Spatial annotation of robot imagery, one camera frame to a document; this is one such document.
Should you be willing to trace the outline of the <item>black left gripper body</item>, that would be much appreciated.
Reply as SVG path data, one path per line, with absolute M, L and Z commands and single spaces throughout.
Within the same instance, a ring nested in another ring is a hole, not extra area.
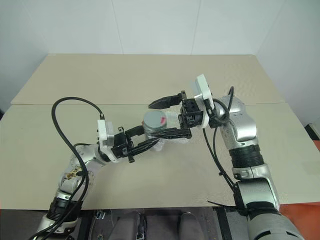
M 128 136 L 122 126 L 118 129 L 118 133 L 114 135 L 112 153 L 117 159 L 128 158 L 129 163 L 134 163 L 135 159 L 132 155 L 132 149 L 134 148 L 133 141 Z

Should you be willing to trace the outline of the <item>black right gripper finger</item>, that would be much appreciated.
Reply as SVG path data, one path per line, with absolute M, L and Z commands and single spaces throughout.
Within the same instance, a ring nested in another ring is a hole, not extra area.
M 158 139 L 174 140 L 174 139 L 190 139 L 192 137 L 189 128 L 165 128 L 150 133 L 152 137 Z
M 149 109 L 168 109 L 172 106 L 178 106 L 187 98 L 186 92 L 182 90 L 180 93 L 171 96 L 165 96 L 154 100 L 148 105 Z

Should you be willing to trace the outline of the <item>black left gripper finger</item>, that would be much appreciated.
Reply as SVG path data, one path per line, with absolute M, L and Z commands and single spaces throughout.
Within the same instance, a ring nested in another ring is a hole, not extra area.
M 155 146 L 159 142 L 159 139 L 148 139 L 141 143 L 139 143 L 137 146 L 134 146 L 131 150 L 129 155 L 130 156 L 136 156 L 141 153 L 144 153 L 145 151 L 149 150 L 153 146 Z
M 134 136 L 141 136 L 145 134 L 144 126 L 138 125 L 125 131 L 127 139 L 131 139 Z

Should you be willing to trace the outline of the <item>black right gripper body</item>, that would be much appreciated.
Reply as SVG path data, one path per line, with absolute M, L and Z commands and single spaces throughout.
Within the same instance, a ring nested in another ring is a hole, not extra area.
M 183 99 L 178 120 L 181 129 L 190 129 L 200 126 L 203 121 L 203 111 L 194 98 Z

